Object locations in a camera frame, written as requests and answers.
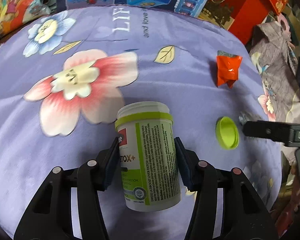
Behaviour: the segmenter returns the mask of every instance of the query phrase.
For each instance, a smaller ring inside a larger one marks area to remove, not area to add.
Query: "purple bedsheet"
[[[243,57],[233,89],[215,85],[216,55]],[[223,150],[215,124],[240,112],[268,120],[264,91],[243,44],[191,17],[127,6],[91,7],[41,18],[0,47],[0,225],[13,236],[38,187],[55,166],[79,167],[111,145],[118,109],[165,103],[174,136],[214,167],[239,167],[270,208],[281,184],[280,146],[244,138]],[[195,194],[159,212],[125,206],[119,169],[100,205],[111,239],[184,239]],[[73,207],[76,206],[73,195]],[[76,236],[80,228],[73,209]],[[218,200],[215,233],[221,226]],[[133,225],[133,230],[126,228]]]

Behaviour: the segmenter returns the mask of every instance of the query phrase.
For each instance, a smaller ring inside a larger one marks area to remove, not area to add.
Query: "green bottle cap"
[[[239,132],[234,121],[224,116],[217,121],[216,136],[223,149],[233,150],[239,144]]]

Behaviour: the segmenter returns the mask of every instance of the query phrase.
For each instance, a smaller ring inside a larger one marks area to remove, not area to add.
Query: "orange wrapper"
[[[217,67],[218,79],[217,86],[227,83],[232,88],[235,81],[239,78],[239,67],[242,61],[241,56],[232,55],[221,50],[218,51]]]

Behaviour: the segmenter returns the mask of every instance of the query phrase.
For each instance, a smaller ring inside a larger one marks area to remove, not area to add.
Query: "pink flower print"
[[[270,101],[270,95],[264,84],[262,84],[262,86],[265,94],[258,97],[258,102],[262,106],[265,114],[268,115],[269,121],[275,122],[275,113]]]
[[[68,58],[63,71],[37,82],[25,95],[43,102],[40,124],[47,136],[70,134],[80,113],[93,124],[111,123],[124,106],[117,87],[137,79],[137,55],[127,52],[108,57],[99,49],[80,51]]]

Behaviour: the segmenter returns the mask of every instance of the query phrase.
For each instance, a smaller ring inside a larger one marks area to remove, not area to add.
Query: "screw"
[[[61,168],[60,168],[60,167],[54,167],[53,170],[52,170],[52,172],[53,172],[54,174],[57,174],[57,173],[59,173],[60,171],[61,171]]]
[[[199,161],[198,165],[203,168],[208,166],[207,162],[205,162],[205,161]]]
[[[97,164],[97,162],[95,160],[90,160],[88,161],[88,166],[93,167]]]
[[[240,174],[241,174],[241,170],[238,169],[238,168],[234,168],[234,169],[233,169],[233,173],[234,173],[234,174],[237,174],[237,175],[240,175]]]

